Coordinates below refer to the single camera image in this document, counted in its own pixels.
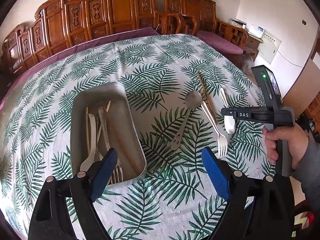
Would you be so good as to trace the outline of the right hand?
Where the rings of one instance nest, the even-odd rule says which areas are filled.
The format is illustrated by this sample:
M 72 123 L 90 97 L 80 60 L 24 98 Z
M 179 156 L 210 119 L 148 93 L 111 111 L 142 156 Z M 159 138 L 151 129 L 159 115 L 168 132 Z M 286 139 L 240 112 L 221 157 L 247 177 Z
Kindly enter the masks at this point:
M 276 150 L 276 141 L 285 140 L 288 142 L 289 152 L 292 157 L 291 166 L 295 170 L 306 153 L 309 144 L 309 137 L 302 128 L 298 124 L 292 127 L 277 127 L 272 131 L 263 127 L 262 132 L 265 136 L 265 146 L 269 162 L 275 164 L 279 158 L 279 153 Z

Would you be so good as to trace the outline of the grey sleeve right forearm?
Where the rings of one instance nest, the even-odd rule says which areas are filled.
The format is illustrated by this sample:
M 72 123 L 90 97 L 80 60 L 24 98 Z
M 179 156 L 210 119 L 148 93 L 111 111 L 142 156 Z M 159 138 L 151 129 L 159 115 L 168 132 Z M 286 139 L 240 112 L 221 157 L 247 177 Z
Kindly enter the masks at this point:
M 302 191 L 313 212 L 319 212 L 319 143 L 308 147 L 292 176 L 301 183 Z

